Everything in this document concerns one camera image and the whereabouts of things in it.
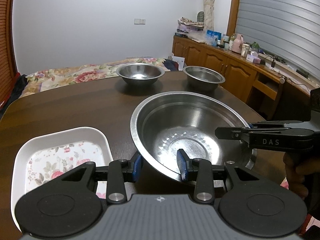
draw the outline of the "metal bowl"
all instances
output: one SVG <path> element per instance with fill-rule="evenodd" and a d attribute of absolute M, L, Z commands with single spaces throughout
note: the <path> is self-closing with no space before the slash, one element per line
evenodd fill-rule
<path fill-rule="evenodd" d="M 183 71 L 187 74 L 188 83 L 200 91 L 215 90 L 219 84 L 225 82 L 224 76 L 210 68 L 188 66 L 184 67 Z"/>
<path fill-rule="evenodd" d="M 133 63 L 117 68 L 116 73 L 129 85 L 148 86 L 164 75 L 164 70 L 154 65 Z"/>
<path fill-rule="evenodd" d="M 227 105 L 191 92 L 165 92 L 145 99 L 132 114 L 131 136 L 138 151 L 156 170 L 181 181 L 177 150 L 215 165 L 235 161 L 251 169 L 256 150 L 245 143 L 217 139 L 219 126 L 249 127 Z"/>

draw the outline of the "round black pad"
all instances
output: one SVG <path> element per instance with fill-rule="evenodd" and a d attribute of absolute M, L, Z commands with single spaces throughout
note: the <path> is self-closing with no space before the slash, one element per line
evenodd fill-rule
<path fill-rule="evenodd" d="M 62 216 L 75 206 L 75 200 L 66 195 L 50 195 L 41 199 L 37 208 L 47 216 Z"/>
<path fill-rule="evenodd" d="M 280 198 L 266 194 L 249 197 L 247 206 L 253 213 L 261 216 L 274 216 L 284 209 L 284 203 Z"/>
<path fill-rule="evenodd" d="M 235 229 L 257 237 L 281 237 L 292 234 L 303 224 L 307 208 L 303 200 L 287 189 L 239 185 L 226 193 L 219 211 Z"/>
<path fill-rule="evenodd" d="M 44 238 L 71 236 L 90 227 L 101 215 L 101 201 L 90 190 L 61 187 L 52 192 L 36 189 L 17 202 L 15 216 L 23 233 Z"/>

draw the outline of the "gray base plate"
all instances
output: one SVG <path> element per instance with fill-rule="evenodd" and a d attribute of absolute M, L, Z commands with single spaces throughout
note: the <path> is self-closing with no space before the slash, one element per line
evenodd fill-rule
<path fill-rule="evenodd" d="M 25 235 L 23 240 L 36 240 Z M 212 206 L 188 195 L 133 195 L 125 204 L 110 206 L 101 220 L 72 240 L 249 240 L 227 226 Z M 298 240 L 297 235 L 277 238 Z"/>

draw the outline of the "human hand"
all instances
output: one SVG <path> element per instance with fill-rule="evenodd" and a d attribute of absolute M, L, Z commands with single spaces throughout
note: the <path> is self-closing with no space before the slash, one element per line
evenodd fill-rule
<path fill-rule="evenodd" d="M 308 189 L 303 185 L 305 176 L 320 172 L 320 157 L 312 157 L 295 167 L 289 154 L 285 153 L 283 162 L 285 164 L 289 190 L 304 199 L 309 193 Z"/>

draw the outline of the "wooden window frame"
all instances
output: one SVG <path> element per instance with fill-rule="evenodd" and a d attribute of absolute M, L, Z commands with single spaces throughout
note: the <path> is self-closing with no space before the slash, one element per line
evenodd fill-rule
<path fill-rule="evenodd" d="M 232 34 L 236 33 L 239 3 L 240 3 L 240 0 L 231 0 L 229 23 L 228 23 L 228 30 L 227 30 L 227 35 L 229 37 L 231 37 Z"/>

